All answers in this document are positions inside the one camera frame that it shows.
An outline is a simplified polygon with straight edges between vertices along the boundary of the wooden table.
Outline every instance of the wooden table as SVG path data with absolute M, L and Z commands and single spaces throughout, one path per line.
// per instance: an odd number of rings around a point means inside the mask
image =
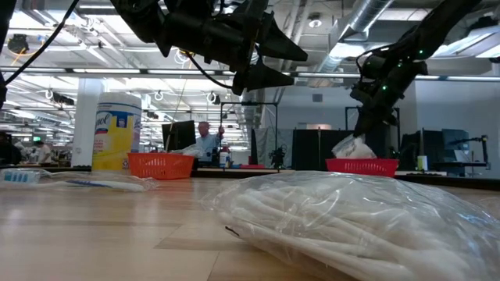
M 200 204 L 221 179 L 158 190 L 1 190 L 2 281 L 313 281 L 229 235 Z M 496 209 L 500 193 L 448 189 Z

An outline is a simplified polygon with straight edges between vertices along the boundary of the clear plastic bag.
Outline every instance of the clear plastic bag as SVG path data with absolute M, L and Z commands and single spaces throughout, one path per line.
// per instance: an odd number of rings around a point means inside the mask
M 365 136 L 354 137 L 350 135 L 335 145 L 331 150 L 336 158 L 350 158 L 350 159 L 372 159 L 377 156 L 368 145 L 365 144 Z
M 188 146 L 187 148 L 184 149 L 179 149 L 176 151 L 171 151 L 171 153 L 176 153 L 176 154 L 182 154 L 182 155 L 188 155 L 188 156 L 195 156 L 196 158 L 201 158 L 205 156 L 205 150 L 201 148 L 197 144 L 192 144 Z
M 297 172 L 235 181 L 205 202 L 234 235 L 325 280 L 500 276 L 500 222 L 434 187 Z
M 115 173 L 60 172 L 50 173 L 43 169 L 2 169 L 0 187 L 50 188 L 50 187 L 107 187 L 127 191 L 147 191 L 156 188 L 154 179 L 140 179 Z

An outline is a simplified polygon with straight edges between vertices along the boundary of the disinfecting wipes canister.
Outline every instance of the disinfecting wipes canister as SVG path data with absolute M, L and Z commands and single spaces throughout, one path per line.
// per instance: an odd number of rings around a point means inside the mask
M 124 93 L 99 97 L 92 170 L 124 171 L 129 152 L 139 152 L 141 99 Z

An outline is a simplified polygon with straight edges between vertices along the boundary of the person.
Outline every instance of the person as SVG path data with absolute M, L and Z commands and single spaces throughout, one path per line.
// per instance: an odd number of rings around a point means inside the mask
M 211 162 L 212 161 L 212 151 L 214 148 L 218 148 L 220 141 L 223 139 L 224 128 L 219 128 L 219 133 L 217 135 L 212 135 L 209 132 L 210 124 L 208 122 L 200 122 L 198 124 L 198 132 L 200 137 L 196 139 L 196 145 L 198 145 L 205 154 L 199 159 L 200 162 Z
M 21 152 L 10 143 L 6 132 L 0 132 L 0 165 L 17 165 L 21 162 Z
M 40 152 L 38 152 L 38 164 L 47 165 L 52 163 L 52 157 L 51 157 L 52 151 L 50 147 L 41 140 L 35 141 L 34 145 L 36 145 L 37 148 L 40 148 Z

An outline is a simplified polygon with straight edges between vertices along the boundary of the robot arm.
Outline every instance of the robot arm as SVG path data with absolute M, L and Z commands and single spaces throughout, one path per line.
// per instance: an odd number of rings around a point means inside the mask
M 241 95 L 245 88 L 250 91 L 294 83 L 293 78 L 264 66 L 263 55 L 307 60 L 307 54 L 280 31 L 273 13 L 265 12 L 268 0 L 247 0 L 231 14 L 216 15 L 217 0 L 164 2 L 167 14 L 160 9 L 158 0 L 111 0 L 135 34 L 143 42 L 156 43 L 163 56 L 167 57 L 176 46 L 190 59 L 191 53 L 196 53 L 203 55 L 207 63 L 216 60 L 228 65 L 236 73 L 231 88 L 235 94 Z M 254 49 L 259 60 L 251 66 Z
M 392 115 L 395 103 L 405 97 L 406 89 L 417 75 L 427 75 L 424 61 L 443 44 L 448 32 L 480 2 L 444 0 L 396 43 L 361 55 L 371 53 L 362 67 L 358 64 L 361 79 L 351 92 L 351 97 L 362 102 L 355 137 L 369 132 L 379 123 L 397 123 Z M 370 79 L 370 82 L 363 81 L 363 78 Z

